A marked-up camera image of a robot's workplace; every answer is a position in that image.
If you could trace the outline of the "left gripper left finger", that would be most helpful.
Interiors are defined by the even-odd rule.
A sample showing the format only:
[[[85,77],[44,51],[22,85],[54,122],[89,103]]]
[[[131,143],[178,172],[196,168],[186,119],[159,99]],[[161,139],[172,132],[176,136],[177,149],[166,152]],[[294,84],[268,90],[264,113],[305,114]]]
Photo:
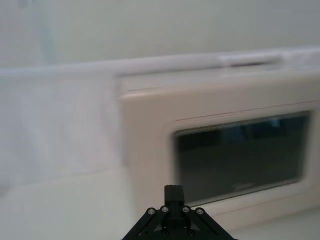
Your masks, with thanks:
[[[174,208],[174,185],[164,187],[164,205],[159,209],[149,207],[123,240],[162,240],[170,235],[168,218]]]

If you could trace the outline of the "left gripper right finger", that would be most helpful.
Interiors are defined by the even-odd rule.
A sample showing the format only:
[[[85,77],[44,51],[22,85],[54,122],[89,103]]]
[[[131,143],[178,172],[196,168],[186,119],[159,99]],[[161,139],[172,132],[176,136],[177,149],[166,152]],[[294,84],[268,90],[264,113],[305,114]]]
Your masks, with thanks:
[[[233,237],[224,230],[207,212],[201,208],[191,209],[185,204],[183,187],[174,186],[174,221],[176,230],[186,230],[188,237],[198,240],[232,240]]]

